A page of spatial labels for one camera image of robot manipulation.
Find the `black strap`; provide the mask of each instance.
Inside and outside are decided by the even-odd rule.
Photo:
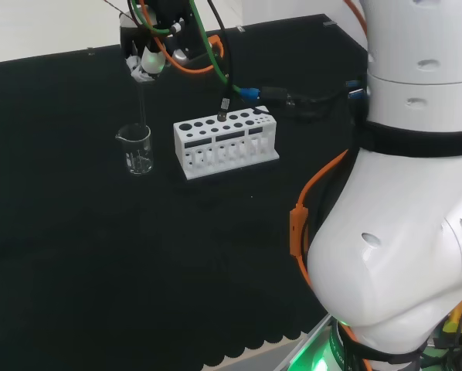
[[[426,342],[417,350],[406,354],[388,354],[379,352],[378,350],[369,348],[359,342],[353,342],[342,326],[338,325],[339,335],[343,345],[349,349],[349,352],[355,354],[360,359],[368,359],[371,361],[387,362],[391,365],[401,365],[403,363],[417,362],[420,360],[423,351],[426,348]]]
[[[431,133],[358,122],[355,143],[367,151],[412,158],[462,156],[462,131]]]

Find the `green cable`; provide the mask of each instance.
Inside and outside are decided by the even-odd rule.
[[[156,29],[152,27],[151,25],[149,25],[144,15],[141,14],[140,9],[138,8],[138,5],[135,2],[135,0],[131,0],[131,4],[133,5],[133,11],[135,12],[135,15],[138,17],[138,19],[141,20],[141,22],[144,24],[145,27],[151,30],[152,33],[156,35],[160,35],[160,36],[166,36],[166,35],[171,34],[171,31],[168,29]]]
[[[214,52],[212,51],[212,47],[209,44],[209,41],[207,40],[207,34],[206,34],[206,29],[203,27],[202,20],[200,19],[200,14],[195,6],[195,0],[190,0],[190,6],[192,7],[193,15],[195,16],[195,20],[197,21],[197,24],[199,25],[199,31],[200,31],[200,36],[202,37],[203,44],[206,46],[207,49],[207,54],[209,54],[210,61],[212,62],[212,65],[214,66],[214,70],[217,72],[217,76],[219,79],[225,84],[228,84],[228,79],[226,76],[224,76],[224,73],[221,71],[219,64],[217,64],[216,58],[214,57]],[[238,94],[241,94],[241,89],[237,87],[236,85],[233,85],[233,90],[236,91]]]

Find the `black table surface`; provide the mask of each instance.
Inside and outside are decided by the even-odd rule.
[[[365,51],[326,21],[231,30],[236,82],[316,96],[357,77]],[[0,63],[0,370],[197,371],[310,331],[324,309],[289,211],[348,145],[345,109],[277,117],[279,161],[187,182],[172,123],[215,114],[223,87],[169,69],[146,92],[155,168],[135,178],[114,136],[136,89],[119,46],[90,54]]]

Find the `glass beaker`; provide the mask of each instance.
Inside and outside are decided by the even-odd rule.
[[[123,126],[116,135],[123,144],[125,163],[133,175],[144,175],[154,167],[152,135],[148,126],[129,124]]]

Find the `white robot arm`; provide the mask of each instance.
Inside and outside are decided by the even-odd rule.
[[[462,1],[362,6],[368,120],[420,137],[461,135]],[[390,354],[418,349],[462,301],[462,155],[361,149],[307,265],[318,299],[361,344]],[[372,362],[380,371],[404,366]]]

